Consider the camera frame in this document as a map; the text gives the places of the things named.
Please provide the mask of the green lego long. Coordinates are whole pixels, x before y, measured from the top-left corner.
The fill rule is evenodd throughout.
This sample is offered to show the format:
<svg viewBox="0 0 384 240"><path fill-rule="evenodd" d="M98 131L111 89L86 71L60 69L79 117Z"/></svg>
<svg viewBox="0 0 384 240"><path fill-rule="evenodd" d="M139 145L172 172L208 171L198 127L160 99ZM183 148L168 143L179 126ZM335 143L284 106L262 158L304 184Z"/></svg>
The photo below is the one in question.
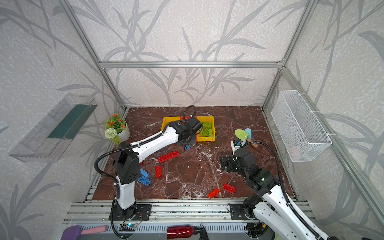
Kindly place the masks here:
<svg viewBox="0 0 384 240"><path fill-rule="evenodd" d="M213 137L213 130L210 128L204 128L203 129L203 133L202 133L202 137L206 137L206 138L212 138Z"/></svg>

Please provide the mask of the green lego pair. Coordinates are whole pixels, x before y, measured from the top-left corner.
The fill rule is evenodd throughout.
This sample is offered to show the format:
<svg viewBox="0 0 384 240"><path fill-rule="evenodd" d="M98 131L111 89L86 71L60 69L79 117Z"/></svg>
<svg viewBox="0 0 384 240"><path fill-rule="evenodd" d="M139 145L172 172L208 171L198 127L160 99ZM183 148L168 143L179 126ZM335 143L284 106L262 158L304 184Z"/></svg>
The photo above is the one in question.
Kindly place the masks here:
<svg viewBox="0 0 384 240"><path fill-rule="evenodd" d="M202 125L204 128L211 128L212 127L212 122L202 122Z"/></svg>

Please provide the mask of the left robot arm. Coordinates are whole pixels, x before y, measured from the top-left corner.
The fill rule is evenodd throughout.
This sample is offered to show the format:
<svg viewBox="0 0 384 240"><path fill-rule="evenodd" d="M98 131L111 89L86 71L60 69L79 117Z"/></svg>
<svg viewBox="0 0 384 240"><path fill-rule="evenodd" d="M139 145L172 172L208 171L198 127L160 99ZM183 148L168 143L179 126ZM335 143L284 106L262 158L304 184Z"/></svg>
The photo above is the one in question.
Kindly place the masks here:
<svg viewBox="0 0 384 240"><path fill-rule="evenodd" d="M121 220L126 220L137 212L135 184L141 177L140 163L153 153L173 144L188 145L196 138L203 124L195 117L184 121L172 121L158 134L120 149L121 154L113 163L114 185L117 188L116 211Z"/></svg>

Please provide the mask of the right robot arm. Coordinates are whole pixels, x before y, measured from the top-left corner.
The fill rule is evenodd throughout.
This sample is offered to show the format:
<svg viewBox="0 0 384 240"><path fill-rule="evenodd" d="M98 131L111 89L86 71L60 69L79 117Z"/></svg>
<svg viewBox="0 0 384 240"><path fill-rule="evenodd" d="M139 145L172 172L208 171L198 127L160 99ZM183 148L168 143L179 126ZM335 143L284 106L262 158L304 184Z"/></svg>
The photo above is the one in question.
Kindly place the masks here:
<svg viewBox="0 0 384 240"><path fill-rule="evenodd" d="M247 148L238 148L232 156L220 160L222 171L240 174L255 192L243 201L247 218L261 221L284 240L331 239L297 207L283 190L284 184L270 171L258 166Z"/></svg>

